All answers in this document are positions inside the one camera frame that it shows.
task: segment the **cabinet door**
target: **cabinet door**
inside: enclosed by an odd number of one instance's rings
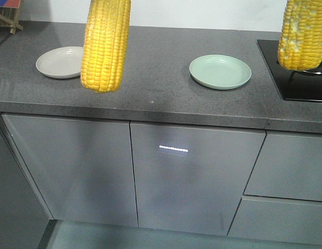
[[[55,219],[138,225],[128,122],[3,119]]]
[[[226,235],[265,133],[130,126],[139,226]]]
[[[322,201],[322,135],[268,132],[245,194]]]
[[[0,135],[0,249],[37,248],[48,217]]]
[[[322,245],[322,202],[244,196],[229,236]]]

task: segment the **dish rack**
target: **dish rack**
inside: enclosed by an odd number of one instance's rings
[[[16,29],[23,30],[23,26],[19,24],[19,14],[21,10],[21,2],[17,8],[0,7],[0,27],[10,28],[10,33],[15,34]]]

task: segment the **gray cabinet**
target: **gray cabinet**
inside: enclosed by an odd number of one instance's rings
[[[244,196],[229,236],[322,245],[322,202]]]
[[[130,126],[139,226],[226,235],[265,132]]]
[[[269,131],[245,194],[322,201],[322,135]]]
[[[128,122],[3,119],[54,219],[138,225]]]
[[[0,249],[37,248],[48,217],[0,134]]]

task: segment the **black cooktop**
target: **black cooktop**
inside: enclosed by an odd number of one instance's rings
[[[277,40],[258,40],[282,98],[291,101],[322,102],[322,75],[308,75],[281,67],[277,61],[278,43]]]

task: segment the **gray floor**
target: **gray floor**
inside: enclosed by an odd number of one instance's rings
[[[46,249],[322,249],[322,246],[256,241],[89,223],[55,224]]]

